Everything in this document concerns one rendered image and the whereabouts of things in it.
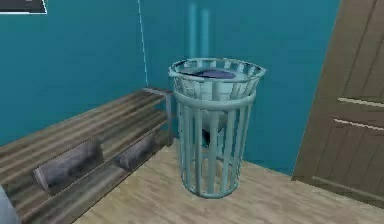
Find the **pale blue slatted bin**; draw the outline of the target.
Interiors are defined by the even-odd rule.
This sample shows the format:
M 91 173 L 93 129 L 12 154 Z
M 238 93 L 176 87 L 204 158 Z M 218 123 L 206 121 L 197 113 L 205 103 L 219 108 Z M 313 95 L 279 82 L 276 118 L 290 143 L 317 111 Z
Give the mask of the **pale blue slatted bin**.
M 239 185 L 260 65 L 230 58 L 188 58 L 169 67 L 177 103 L 179 167 L 192 194 L 219 199 Z

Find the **brown wooden slatted shelf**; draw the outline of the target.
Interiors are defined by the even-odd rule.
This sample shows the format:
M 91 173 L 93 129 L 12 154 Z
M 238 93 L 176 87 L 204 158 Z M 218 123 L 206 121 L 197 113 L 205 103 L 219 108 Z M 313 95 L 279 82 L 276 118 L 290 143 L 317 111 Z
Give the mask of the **brown wooden slatted shelf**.
M 172 94 L 142 88 L 0 146 L 0 185 L 21 224 L 72 224 L 165 146 L 173 143 Z M 146 136 L 155 144 L 132 169 L 117 157 Z M 101 141 L 104 162 L 50 195 L 32 171 L 91 139 Z

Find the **grey cylinder roll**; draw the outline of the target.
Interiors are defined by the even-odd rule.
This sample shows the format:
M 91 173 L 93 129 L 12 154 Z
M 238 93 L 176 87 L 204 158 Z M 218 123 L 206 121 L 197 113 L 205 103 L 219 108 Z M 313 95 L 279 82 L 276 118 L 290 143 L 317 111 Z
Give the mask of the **grey cylinder roll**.
M 126 170 L 132 170 L 155 144 L 155 135 L 150 134 L 117 157 L 117 165 Z
M 32 177 L 42 190 L 55 195 L 103 162 L 101 141 L 91 139 L 38 166 Z

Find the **brown wooden room door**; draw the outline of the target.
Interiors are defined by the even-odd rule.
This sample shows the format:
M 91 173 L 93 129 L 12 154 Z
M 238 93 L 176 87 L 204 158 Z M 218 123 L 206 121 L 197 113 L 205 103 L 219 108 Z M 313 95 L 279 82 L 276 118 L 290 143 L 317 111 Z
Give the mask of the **brown wooden room door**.
M 341 0 L 292 179 L 384 209 L 384 0 Z

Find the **pale grey rounded object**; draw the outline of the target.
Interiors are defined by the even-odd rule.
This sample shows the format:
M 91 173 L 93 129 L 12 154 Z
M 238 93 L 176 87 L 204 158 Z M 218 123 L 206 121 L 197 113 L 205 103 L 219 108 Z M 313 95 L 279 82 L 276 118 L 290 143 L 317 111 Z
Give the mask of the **pale grey rounded object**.
M 15 208 L 4 188 L 0 185 L 0 224 L 21 224 Z

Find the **dark framed wall picture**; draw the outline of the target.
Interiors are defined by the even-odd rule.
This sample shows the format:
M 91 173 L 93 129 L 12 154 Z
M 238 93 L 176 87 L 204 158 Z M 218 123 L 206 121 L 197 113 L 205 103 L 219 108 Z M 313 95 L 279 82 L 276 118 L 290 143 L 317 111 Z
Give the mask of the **dark framed wall picture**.
M 44 0 L 0 0 L 0 14 L 46 14 Z

